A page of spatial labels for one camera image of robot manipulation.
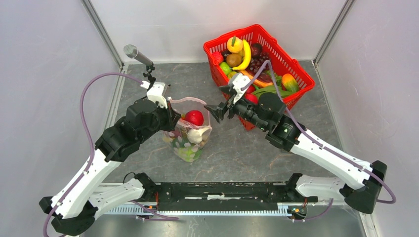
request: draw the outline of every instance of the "white wall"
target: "white wall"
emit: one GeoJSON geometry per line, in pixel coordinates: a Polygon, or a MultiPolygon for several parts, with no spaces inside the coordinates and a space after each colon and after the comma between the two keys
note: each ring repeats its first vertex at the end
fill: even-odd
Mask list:
{"type": "MultiPolygon", "coordinates": [[[[46,214],[38,202],[59,192],[89,154],[81,91],[118,67],[78,0],[3,0],[0,32],[0,236],[39,237],[46,214]]],[[[94,140],[115,80],[99,81],[86,97],[94,140]]]]}
{"type": "Polygon", "coordinates": [[[344,148],[388,165],[386,183],[398,200],[376,205],[384,237],[419,231],[418,10],[417,0],[356,1],[320,62],[344,148]]]}
{"type": "Polygon", "coordinates": [[[313,59],[345,0],[92,0],[124,61],[134,44],[155,62],[207,61],[206,41],[261,24],[293,58],[313,59]]]}

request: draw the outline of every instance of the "gray marble tabletop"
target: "gray marble tabletop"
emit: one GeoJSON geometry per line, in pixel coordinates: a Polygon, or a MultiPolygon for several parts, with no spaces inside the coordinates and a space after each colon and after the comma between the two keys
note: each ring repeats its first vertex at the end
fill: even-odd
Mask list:
{"type": "MultiPolygon", "coordinates": [[[[316,81],[291,112],[297,120],[331,145],[339,146],[336,129],[315,69],[310,61],[301,66],[316,81]]],[[[207,104],[225,101],[211,77],[208,63],[157,64],[153,76],[171,86],[166,97],[173,99],[196,97],[207,104]]],[[[144,65],[130,65],[127,73],[143,78],[144,65]]],[[[135,100],[145,96],[138,83],[125,80],[117,119],[135,100]]],[[[303,157],[284,153],[264,139],[264,132],[246,131],[237,117],[220,124],[211,120],[213,130],[201,157],[185,162],[177,157],[162,140],[162,132],[152,136],[124,163],[115,169],[105,182],[122,182],[129,172],[147,173],[155,182],[220,182],[220,181],[285,181],[293,173],[331,177],[324,168],[303,157]]]]}

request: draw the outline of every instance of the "bunch of grapes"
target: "bunch of grapes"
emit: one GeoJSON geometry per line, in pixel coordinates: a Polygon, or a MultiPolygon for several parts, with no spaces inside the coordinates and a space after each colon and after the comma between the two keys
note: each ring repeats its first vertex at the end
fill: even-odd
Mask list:
{"type": "MultiPolygon", "coordinates": [[[[259,71],[260,66],[262,66],[263,62],[266,60],[269,60],[269,53],[261,53],[260,57],[252,58],[248,67],[248,70],[253,72],[254,74],[259,71]]],[[[263,68],[263,71],[269,70],[269,66],[266,64],[265,68],[263,68]]]]}

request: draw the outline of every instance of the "microphone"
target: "microphone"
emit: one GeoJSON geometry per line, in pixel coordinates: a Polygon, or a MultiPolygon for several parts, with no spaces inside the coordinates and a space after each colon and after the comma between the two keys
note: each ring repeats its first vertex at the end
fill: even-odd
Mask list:
{"type": "Polygon", "coordinates": [[[127,44],[124,46],[124,53],[129,58],[133,58],[138,62],[145,64],[146,66],[151,67],[153,65],[153,61],[144,56],[144,54],[138,51],[138,48],[132,44],[127,44]]]}

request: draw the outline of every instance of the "bag of vegetables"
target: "bag of vegetables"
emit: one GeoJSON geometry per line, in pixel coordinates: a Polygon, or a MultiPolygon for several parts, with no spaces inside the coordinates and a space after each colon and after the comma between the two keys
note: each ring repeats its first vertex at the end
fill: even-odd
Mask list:
{"type": "Polygon", "coordinates": [[[174,131],[163,132],[163,141],[181,159],[193,162],[200,157],[202,148],[210,137],[210,113],[204,108],[206,103],[197,98],[186,97],[171,100],[170,103],[182,118],[177,122],[174,131]]]}

